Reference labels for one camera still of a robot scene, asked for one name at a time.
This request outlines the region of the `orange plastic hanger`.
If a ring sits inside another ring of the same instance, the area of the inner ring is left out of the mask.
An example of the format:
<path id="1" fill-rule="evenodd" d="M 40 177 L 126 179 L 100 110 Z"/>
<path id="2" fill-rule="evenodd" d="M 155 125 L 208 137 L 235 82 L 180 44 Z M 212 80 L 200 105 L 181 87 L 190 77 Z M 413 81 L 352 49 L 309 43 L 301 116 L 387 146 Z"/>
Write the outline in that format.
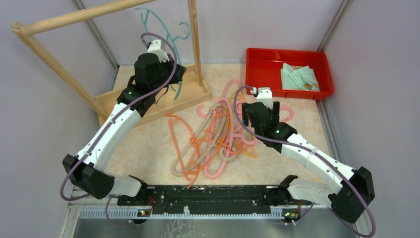
<path id="1" fill-rule="evenodd" d="M 202 113 L 202 105 L 197 108 L 197 115 L 201 118 L 210 119 L 209 126 L 205 129 L 206 137 L 210 138 L 209 152 L 204 152 L 203 172 L 206 177 L 216 179 L 221 176 L 228 162 L 233 161 L 238 155 L 243 154 L 256 159 L 255 144 L 257 140 L 252 136 L 245 136 L 242 128 L 234 122 L 234 111 L 230 103 L 221 102 L 213 105 L 205 115 Z M 210 172 L 209 166 L 216 157 L 222 162 L 216 172 Z"/>
<path id="2" fill-rule="evenodd" d="M 197 137 L 189 124 L 180 116 L 165 114 L 168 118 L 169 132 L 175 151 L 175 159 L 171 162 L 170 173 L 177 178 L 184 178 L 187 188 L 195 184 L 200 173 L 200 162 L 196 159 L 201 155 L 197 150 Z"/>

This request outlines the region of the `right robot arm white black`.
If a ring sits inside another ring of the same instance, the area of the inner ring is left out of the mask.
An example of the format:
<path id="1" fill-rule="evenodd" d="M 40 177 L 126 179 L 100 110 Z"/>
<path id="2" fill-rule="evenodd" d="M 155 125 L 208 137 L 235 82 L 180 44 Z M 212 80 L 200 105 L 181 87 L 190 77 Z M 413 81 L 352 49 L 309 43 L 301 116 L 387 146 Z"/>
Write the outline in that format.
<path id="1" fill-rule="evenodd" d="M 258 140 L 278 153 L 299 162 L 322 179 L 305 180 L 289 175 L 283 180 L 279 199 L 284 204 L 306 200 L 324 205 L 345 222 L 354 224 L 375 198 L 371 172 L 354 169 L 318 150 L 295 128 L 279 120 L 279 102 L 270 109 L 261 102 L 242 105 L 243 123 L 250 125 Z"/>

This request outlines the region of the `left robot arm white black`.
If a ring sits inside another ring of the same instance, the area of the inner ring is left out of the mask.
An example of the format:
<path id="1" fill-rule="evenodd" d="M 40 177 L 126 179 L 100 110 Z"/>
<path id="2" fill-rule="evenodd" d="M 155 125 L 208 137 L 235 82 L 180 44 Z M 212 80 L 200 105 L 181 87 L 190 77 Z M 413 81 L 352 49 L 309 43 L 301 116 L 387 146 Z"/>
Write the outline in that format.
<path id="1" fill-rule="evenodd" d="M 142 180 L 107 174 L 105 169 L 128 131 L 155 104 L 161 89 L 181 82 L 187 68 L 171 55 L 159 60 L 156 54 L 145 53 L 138 57 L 134 70 L 105 123 L 76 155 L 66 155 L 62 164 L 67 173 L 65 181 L 70 181 L 87 195 L 96 199 L 110 195 L 129 196 L 136 205 L 143 205 L 149 193 L 142 188 Z"/>

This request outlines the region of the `pink plastic hanger back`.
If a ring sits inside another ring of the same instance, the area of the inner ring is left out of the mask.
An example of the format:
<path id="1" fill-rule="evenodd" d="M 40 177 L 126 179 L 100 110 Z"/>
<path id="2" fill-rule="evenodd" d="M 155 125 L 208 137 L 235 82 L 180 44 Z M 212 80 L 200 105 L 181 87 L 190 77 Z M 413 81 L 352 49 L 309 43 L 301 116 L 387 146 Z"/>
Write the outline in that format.
<path id="1" fill-rule="evenodd" d="M 242 83 L 239 80 L 233 79 L 226 83 L 223 92 L 220 97 L 218 97 L 216 100 L 212 102 L 212 107 L 209 108 L 209 111 L 207 113 L 202 113 L 201 110 L 204 107 L 204 105 L 200 105 L 197 107 L 197 115 L 201 118 L 205 118 L 208 116 L 208 114 L 212 113 L 213 110 L 219 107 L 222 107 L 224 110 L 229 111 L 229 115 L 231 118 L 235 118 L 235 114 L 233 112 L 233 102 L 236 98 L 236 112 L 238 116 L 242 117 L 242 104 L 246 101 L 244 100 L 242 92 L 238 94 L 237 97 L 235 97 L 236 92 L 239 90 L 239 88 L 242 86 Z"/>

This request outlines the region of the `red plastic bin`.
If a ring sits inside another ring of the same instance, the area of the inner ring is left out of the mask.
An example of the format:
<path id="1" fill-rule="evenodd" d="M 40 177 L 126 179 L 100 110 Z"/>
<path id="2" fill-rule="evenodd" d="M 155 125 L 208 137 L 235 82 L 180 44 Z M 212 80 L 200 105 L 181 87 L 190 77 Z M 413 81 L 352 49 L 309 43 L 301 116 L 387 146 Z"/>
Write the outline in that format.
<path id="1" fill-rule="evenodd" d="M 284 63 L 313 69 L 320 91 L 283 89 L 281 69 Z M 257 88 L 269 87 L 275 97 L 324 100 L 334 93 L 328 60 L 322 52 L 248 48 L 245 84 Z"/>

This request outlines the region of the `folded mint cloth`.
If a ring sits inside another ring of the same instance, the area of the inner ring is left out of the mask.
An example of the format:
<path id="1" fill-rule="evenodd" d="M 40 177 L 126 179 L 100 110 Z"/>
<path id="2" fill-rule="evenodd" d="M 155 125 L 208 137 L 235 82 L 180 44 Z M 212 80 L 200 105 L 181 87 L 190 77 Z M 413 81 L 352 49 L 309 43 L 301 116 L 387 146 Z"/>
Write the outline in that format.
<path id="1" fill-rule="evenodd" d="M 315 71 L 309 66 L 293 66 L 284 63 L 280 73 L 284 90 L 320 91 Z"/>

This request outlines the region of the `beige plastic hanger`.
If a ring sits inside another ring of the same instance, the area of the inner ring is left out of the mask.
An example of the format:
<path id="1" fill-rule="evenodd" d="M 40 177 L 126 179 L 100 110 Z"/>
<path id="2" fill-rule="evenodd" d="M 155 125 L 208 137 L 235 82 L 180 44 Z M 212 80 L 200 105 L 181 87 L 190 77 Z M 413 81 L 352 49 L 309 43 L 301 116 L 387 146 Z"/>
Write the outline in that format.
<path id="1" fill-rule="evenodd" d="M 194 131 L 198 141 L 197 150 L 199 150 L 201 153 L 201 155 L 196 159 L 197 162 L 200 162 L 200 173 L 203 171 L 202 165 L 204 164 L 204 158 L 202 157 L 202 154 L 204 152 L 210 151 L 210 148 L 208 148 L 210 138 L 206 137 L 207 133 L 205 132 L 205 129 L 209 126 L 209 123 L 210 119 L 204 118 L 199 128 Z"/>

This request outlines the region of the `pink plastic hanger front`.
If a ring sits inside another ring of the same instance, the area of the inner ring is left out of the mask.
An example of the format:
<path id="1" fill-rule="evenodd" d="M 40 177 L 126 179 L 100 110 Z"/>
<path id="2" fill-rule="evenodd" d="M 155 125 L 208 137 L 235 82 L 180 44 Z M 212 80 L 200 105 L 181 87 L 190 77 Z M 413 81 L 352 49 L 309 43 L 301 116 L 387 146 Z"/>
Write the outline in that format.
<path id="1" fill-rule="evenodd" d="M 252 136 L 243 134 L 243 129 L 234 124 L 228 110 L 215 108 L 208 116 L 215 119 L 210 124 L 210 132 L 220 132 L 221 135 L 213 136 L 216 141 L 206 154 L 203 173 L 209 179 L 216 179 L 224 172 L 227 164 L 240 154 L 253 158 L 256 141 Z"/>

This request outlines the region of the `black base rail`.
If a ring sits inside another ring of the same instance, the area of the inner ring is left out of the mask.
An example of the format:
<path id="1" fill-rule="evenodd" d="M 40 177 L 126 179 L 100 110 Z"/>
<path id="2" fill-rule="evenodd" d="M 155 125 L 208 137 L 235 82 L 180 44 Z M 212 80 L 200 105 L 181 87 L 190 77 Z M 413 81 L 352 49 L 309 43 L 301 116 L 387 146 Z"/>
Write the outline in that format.
<path id="1" fill-rule="evenodd" d="M 148 185 L 135 197 L 120 196 L 119 206 L 147 206 L 153 215 L 269 214 L 272 207 L 308 205 L 286 194 L 278 185 Z"/>

